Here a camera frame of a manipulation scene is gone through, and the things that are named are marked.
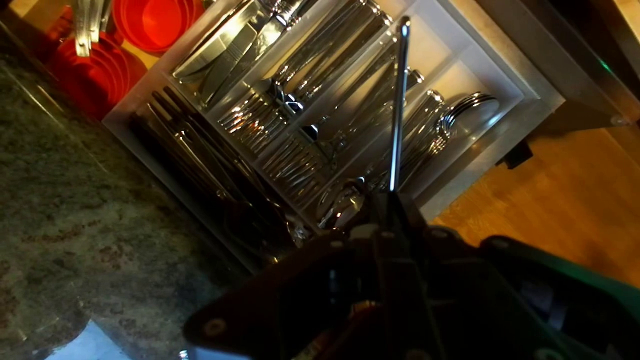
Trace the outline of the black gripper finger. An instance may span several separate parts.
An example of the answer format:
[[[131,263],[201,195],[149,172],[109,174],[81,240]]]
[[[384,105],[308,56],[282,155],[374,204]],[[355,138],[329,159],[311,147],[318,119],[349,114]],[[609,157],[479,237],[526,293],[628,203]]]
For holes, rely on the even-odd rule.
[[[374,258],[388,352],[395,360],[428,360],[428,311],[403,220],[397,192],[373,195],[369,220],[355,227],[351,238]]]

